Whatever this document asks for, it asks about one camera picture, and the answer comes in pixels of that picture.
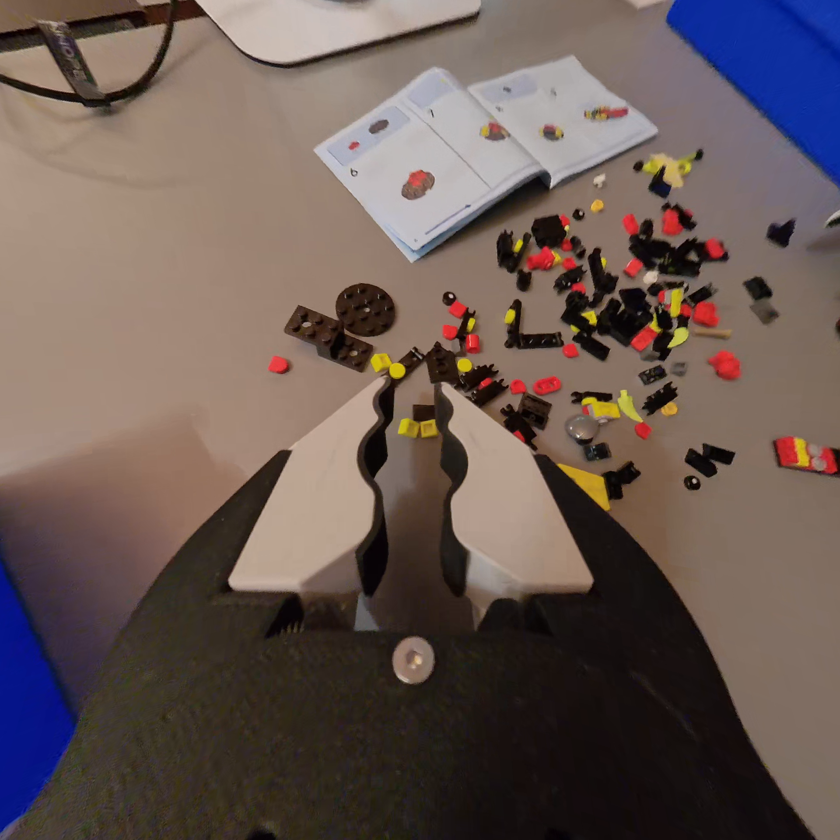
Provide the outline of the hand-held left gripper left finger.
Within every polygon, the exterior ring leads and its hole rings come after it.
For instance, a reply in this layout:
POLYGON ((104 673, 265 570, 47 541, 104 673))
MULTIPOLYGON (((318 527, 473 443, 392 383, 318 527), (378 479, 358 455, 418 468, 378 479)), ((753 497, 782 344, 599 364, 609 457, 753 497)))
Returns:
POLYGON ((373 595, 389 546, 382 490, 395 384, 375 379, 288 451, 228 577, 236 592, 373 595))

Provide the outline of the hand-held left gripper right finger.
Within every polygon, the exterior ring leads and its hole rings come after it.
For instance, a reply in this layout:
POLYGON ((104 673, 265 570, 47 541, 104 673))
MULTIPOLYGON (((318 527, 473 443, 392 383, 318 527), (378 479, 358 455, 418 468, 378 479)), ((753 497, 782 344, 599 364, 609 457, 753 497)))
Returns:
POLYGON ((583 594, 592 573, 535 455, 452 385, 435 386, 440 467, 448 478, 440 536, 444 582, 473 607, 583 594))

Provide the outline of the pile of lego pieces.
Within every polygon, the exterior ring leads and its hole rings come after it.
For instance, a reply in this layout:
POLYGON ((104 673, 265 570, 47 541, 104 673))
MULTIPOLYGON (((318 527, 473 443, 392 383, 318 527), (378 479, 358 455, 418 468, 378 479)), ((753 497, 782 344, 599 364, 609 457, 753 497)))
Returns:
MULTIPOLYGON (((717 289, 710 284, 690 288, 705 264, 729 258, 726 246, 719 238, 688 235, 697 227, 697 218, 688 208, 673 201, 661 207, 660 235, 656 235, 650 217, 638 220, 628 214, 623 218, 630 255, 623 278, 639 280, 642 286, 619 288, 619 276, 609 271, 600 248, 574 250, 581 241, 570 236, 569 219, 564 215, 536 219, 532 230, 519 239, 503 230, 497 240, 499 266, 518 270, 520 291, 529 287, 533 271, 563 267, 553 289, 563 297, 560 324, 571 331, 567 339, 561 330, 524 332, 522 300, 517 298, 503 319, 507 350, 557 351, 566 359, 583 353, 605 362, 612 350, 604 343, 608 339, 651 363, 638 379, 644 386, 658 388, 646 394, 641 403, 636 403, 627 389, 617 395, 593 390, 570 394, 577 414, 570 420, 568 434, 591 464, 612 456, 607 443, 597 437, 601 426, 626 417, 633 423, 635 435, 647 440, 653 432, 652 418, 677 414, 678 388, 664 362, 688 340, 690 327, 709 335, 728 336, 717 329, 718 310, 713 300, 717 289), (677 243, 679 235, 687 237, 677 243)), ((297 307, 284 332, 314 348, 323 359, 353 371, 371 367, 394 382, 403 381, 425 363, 431 383, 451 385, 480 408, 504 395, 520 396, 518 408, 505 405, 500 414, 505 428, 536 450, 535 434, 545 428, 551 408, 544 398, 561 390, 560 378, 552 374, 533 383, 520 379, 505 382, 495 365, 478 364, 473 359, 481 350, 476 312, 450 291, 443 295, 443 303, 452 319, 444 325, 443 337, 454 345, 453 350, 437 342, 427 352, 413 347, 397 360, 387 353, 377 353, 365 339, 387 332, 393 326, 396 309, 384 289, 369 283, 342 290, 334 317, 297 307)))

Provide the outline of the long red black lego assembly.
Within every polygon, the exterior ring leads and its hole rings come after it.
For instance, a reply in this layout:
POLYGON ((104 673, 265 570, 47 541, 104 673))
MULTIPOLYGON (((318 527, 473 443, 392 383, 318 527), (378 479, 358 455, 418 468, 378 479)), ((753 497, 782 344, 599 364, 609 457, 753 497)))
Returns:
POLYGON ((777 466, 818 476, 839 477, 839 449, 784 436, 773 441, 777 466))

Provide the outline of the blue plastic bin with tag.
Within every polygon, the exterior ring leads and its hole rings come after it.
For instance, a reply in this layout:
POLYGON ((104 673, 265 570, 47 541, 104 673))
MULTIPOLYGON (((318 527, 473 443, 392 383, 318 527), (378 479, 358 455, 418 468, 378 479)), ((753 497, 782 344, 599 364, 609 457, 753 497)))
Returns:
POLYGON ((76 726, 21 596, 1 566, 1 829, 34 803, 76 726))

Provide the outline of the light blue instruction booklet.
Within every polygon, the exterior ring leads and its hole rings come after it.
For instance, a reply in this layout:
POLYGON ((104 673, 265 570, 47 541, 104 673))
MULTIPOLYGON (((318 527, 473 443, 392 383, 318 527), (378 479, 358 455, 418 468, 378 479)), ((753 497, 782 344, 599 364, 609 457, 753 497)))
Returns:
POLYGON ((314 152, 414 263, 533 179, 554 188, 657 133, 566 56, 469 87, 431 68, 314 152))

